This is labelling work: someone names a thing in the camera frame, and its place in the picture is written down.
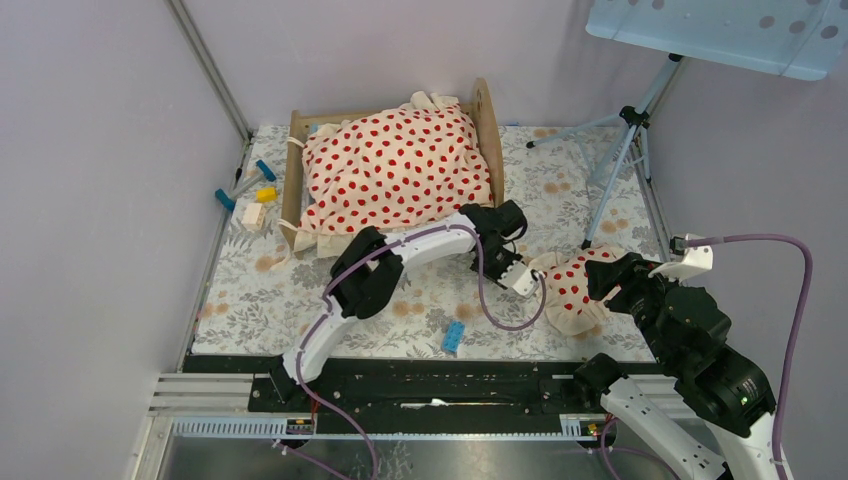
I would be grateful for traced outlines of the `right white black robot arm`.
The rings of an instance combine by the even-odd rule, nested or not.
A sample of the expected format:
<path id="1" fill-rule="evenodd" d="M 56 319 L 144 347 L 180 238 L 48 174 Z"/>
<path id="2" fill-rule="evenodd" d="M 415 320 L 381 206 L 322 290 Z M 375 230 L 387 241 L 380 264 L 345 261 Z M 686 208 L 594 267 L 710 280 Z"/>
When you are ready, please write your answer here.
<path id="1" fill-rule="evenodd" d="M 730 318 L 703 288 L 682 286 L 629 253 L 585 264 L 588 297 L 630 315 L 662 373 L 706 423 L 721 451 L 694 439 L 606 354 L 574 373 L 583 410 L 604 409 L 630 428 L 679 479 L 789 479 L 774 439 L 777 402 L 764 372 L 726 343 Z"/>

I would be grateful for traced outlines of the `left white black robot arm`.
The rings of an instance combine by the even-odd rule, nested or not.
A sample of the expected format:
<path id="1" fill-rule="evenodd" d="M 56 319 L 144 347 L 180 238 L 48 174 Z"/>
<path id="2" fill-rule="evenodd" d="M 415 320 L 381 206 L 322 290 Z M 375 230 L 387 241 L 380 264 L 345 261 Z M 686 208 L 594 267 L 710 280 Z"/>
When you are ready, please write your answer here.
<path id="1" fill-rule="evenodd" d="M 335 347 L 355 322 L 380 313 L 391 301 L 402 275 L 444 257 L 473 253 L 471 268 L 480 281 L 530 298 L 545 290 L 544 276 L 508 249 L 522 236 L 527 220 L 512 201 L 498 207 L 465 204 L 430 225 L 383 234 L 360 231 L 336 259 L 321 295 L 324 310 L 269 370 L 272 398 L 288 411 L 304 407 Z"/>

